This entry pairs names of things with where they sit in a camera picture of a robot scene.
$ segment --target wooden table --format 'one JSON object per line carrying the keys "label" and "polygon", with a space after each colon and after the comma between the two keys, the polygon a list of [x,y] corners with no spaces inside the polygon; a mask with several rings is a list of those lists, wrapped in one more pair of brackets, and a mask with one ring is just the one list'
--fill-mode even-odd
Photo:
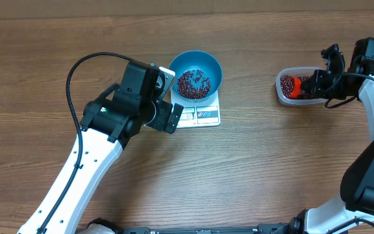
{"label": "wooden table", "polygon": [[[222,120],[174,135],[142,129],[80,227],[97,217],[123,227],[255,226],[321,205],[368,145],[363,106],[283,107],[273,85],[284,68],[323,66],[319,50],[332,43],[349,63],[368,36],[374,11],[0,21],[0,233],[28,220],[66,161],[75,140],[66,76],[98,51],[163,66],[183,51],[208,51],[223,67]],[[124,69],[108,57],[79,67],[71,82],[79,119]]]}

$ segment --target beige wall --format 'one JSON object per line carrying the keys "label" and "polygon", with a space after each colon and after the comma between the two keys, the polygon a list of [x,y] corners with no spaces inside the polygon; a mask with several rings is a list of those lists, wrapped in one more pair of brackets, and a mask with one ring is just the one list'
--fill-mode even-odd
{"label": "beige wall", "polygon": [[0,19],[374,10],[374,0],[0,0]]}

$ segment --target white arm segment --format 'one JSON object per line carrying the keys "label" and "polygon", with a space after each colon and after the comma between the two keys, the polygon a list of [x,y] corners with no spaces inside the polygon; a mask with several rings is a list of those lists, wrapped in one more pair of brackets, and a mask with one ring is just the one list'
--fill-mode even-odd
{"label": "white arm segment", "polygon": [[[363,82],[359,90],[359,99],[364,104],[366,110],[370,141],[372,141],[374,140],[374,81],[365,80]],[[307,211],[304,229],[309,234],[324,234],[333,228],[353,220],[355,217],[374,222],[374,216],[370,214],[360,211],[348,211],[339,194],[324,205]],[[347,226],[336,233],[341,233],[354,226],[356,226],[356,224]]]}
{"label": "white arm segment", "polygon": [[[64,196],[62,203],[50,219],[45,234],[75,233],[77,224],[97,185],[110,165],[112,165],[122,152],[122,146],[118,141],[115,143],[107,141],[108,135],[99,131],[88,129],[87,132],[82,132],[82,138],[83,154],[81,165],[83,167],[77,170],[75,179]],[[37,229],[53,208],[70,178],[77,160],[77,153],[75,152],[78,149],[78,140],[76,138],[69,158],[57,176],[53,186],[50,188],[50,191],[45,196],[44,201],[27,223],[20,228],[18,234],[37,233]]]}

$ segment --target clear plastic container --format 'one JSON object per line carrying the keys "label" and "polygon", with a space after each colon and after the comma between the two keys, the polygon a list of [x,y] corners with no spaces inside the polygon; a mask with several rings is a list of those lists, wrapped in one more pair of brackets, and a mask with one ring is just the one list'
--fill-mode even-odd
{"label": "clear plastic container", "polygon": [[290,99],[284,96],[281,90],[281,81],[280,78],[283,75],[292,75],[294,77],[298,76],[312,76],[314,70],[321,70],[322,68],[318,67],[300,67],[300,68],[286,68],[283,69],[277,76],[276,87],[279,103],[286,106],[303,106],[303,105],[312,105],[317,103],[326,102],[326,99],[317,98],[317,99]]}

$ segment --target white digital scale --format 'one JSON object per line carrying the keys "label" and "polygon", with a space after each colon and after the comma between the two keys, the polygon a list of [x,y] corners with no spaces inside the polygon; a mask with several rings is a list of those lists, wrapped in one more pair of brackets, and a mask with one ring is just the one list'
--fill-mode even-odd
{"label": "white digital scale", "polygon": [[207,100],[201,102],[189,102],[181,99],[171,89],[171,104],[177,103],[184,109],[177,128],[186,127],[211,127],[220,125],[219,93],[216,91]]}

